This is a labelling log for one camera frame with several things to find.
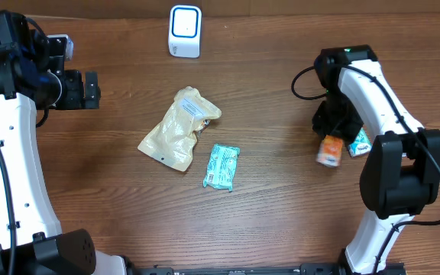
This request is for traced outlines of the beige paper pouch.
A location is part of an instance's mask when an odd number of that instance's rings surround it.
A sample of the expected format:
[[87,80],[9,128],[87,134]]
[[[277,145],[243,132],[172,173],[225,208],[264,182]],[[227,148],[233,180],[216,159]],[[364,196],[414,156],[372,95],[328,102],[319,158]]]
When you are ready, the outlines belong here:
[[220,108],[187,86],[177,92],[162,121],[139,143],[137,149],[162,164],[184,172],[193,161],[193,148],[211,120],[222,116]]

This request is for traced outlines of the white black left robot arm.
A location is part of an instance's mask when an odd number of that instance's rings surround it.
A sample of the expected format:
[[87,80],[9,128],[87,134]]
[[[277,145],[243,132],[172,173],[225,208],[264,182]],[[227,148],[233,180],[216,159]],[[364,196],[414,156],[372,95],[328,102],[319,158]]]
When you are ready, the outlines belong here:
[[36,130],[50,110],[97,109],[96,73],[66,70],[73,42],[0,11],[0,274],[131,274],[126,257],[63,232],[47,194]]

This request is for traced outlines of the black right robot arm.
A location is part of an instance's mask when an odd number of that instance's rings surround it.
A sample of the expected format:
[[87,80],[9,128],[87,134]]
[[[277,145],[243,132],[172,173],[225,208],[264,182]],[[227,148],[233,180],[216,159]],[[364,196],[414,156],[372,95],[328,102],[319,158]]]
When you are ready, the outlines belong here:
[[325,100],[312,118],[320,137],[356,140],[368,130],[372,146],[359,187],[366,206],[363,219],[341,257],[346,274],[398,274],[386,258],[400,232],[426,205],[440,185],[440,131],[426,129],[405,109],[384,78],[368,45],[321,50],[314,62]]

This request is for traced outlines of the teal Kleenex tissue pack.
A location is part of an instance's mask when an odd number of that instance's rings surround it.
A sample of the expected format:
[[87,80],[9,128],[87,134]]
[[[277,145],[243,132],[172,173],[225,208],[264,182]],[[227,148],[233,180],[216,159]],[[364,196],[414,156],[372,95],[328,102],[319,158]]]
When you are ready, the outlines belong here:
[[348,145],[348,152],[351,157],[359,157],[369,153],[371,148],[370,138],[366,131],[361,128],[354,141]]

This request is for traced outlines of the orange Kleenex tissue pack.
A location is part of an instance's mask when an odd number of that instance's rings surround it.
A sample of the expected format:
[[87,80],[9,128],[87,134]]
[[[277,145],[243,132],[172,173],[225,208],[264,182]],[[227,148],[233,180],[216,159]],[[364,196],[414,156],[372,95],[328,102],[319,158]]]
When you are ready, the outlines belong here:
[[344,141],[341,138],[326,135],[320,144],[316,161],[327,167],[338,167],[343,146]]

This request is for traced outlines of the green wet wipes pack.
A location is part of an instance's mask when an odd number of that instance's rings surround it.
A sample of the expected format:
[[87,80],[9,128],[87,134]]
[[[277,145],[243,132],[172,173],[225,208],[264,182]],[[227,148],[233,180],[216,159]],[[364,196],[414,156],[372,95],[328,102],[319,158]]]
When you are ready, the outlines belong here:
[[210,154],[203,186],[232,192],[240,152],[239,147],[215,144]]

